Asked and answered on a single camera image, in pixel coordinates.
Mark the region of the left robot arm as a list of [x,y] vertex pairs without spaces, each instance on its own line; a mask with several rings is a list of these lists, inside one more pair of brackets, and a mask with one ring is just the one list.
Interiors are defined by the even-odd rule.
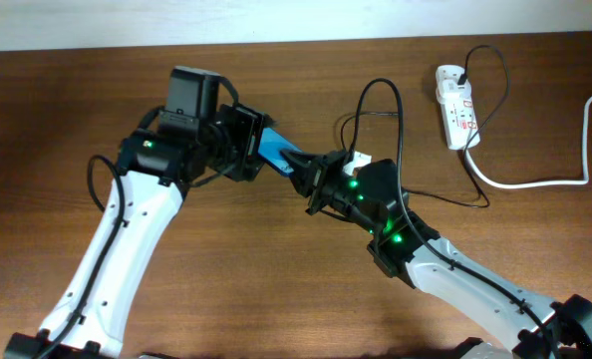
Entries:
[[6,358],[117,358],[133,300],[158,241],[188,192],[213,178],[252,181],[265,114],[239,101],[222,75],[184,66],[168,96],[124,138],[118,157],[94,155],[113,177],[103,216],[63,296],[37,334],[15,333]]

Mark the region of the blue Samsung Galaxy smartphone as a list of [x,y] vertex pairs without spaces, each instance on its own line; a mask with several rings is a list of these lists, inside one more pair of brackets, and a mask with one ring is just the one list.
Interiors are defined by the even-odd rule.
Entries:
[[283,177],[289,177],[293,169],[283,157],[281,151],[301,153],[301,150],[271,128],[265,128],[261,134],[258,154]]

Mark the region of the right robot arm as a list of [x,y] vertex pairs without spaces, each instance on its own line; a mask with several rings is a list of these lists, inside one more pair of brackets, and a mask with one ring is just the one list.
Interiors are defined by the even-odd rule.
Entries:
[[367,249],[388,277],[441,299],[496,338],[496,345],[474,340],[463,357],[592,358],[592,302],[537,294],[464,255],[409,209],[398,163],[370,163],[351,176],[345,151],[281,154],[308,213],[335,209],[371,235]]

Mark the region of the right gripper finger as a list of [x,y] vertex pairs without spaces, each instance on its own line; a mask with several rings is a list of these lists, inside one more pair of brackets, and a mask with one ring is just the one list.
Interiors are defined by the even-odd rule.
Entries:
[[295,191],[303,197],[309,197],[312,194],[312,185],[307,174],[293,172],[289,179]]
[[297,152],[294,150],[283,149],[280,151],[294,173],[305,173],[316,170],[320,167],[321,155]]

